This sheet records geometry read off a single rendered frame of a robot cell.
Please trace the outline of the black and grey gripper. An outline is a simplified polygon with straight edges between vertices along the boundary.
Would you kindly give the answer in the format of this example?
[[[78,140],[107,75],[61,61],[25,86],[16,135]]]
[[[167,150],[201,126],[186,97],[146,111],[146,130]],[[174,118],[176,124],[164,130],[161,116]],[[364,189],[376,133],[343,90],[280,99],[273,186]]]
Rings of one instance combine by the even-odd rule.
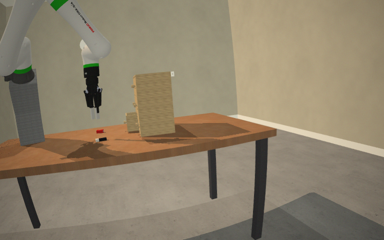
[[[84,90],[87,107],[90,108],[91,119],[100,119],[99,106],[102,105],[102,88],[99,88],[98,77],[86,78],[87,88]],[[95,105],[95,107],[94,107]],[[95,110],[94,110],[95,108]]]

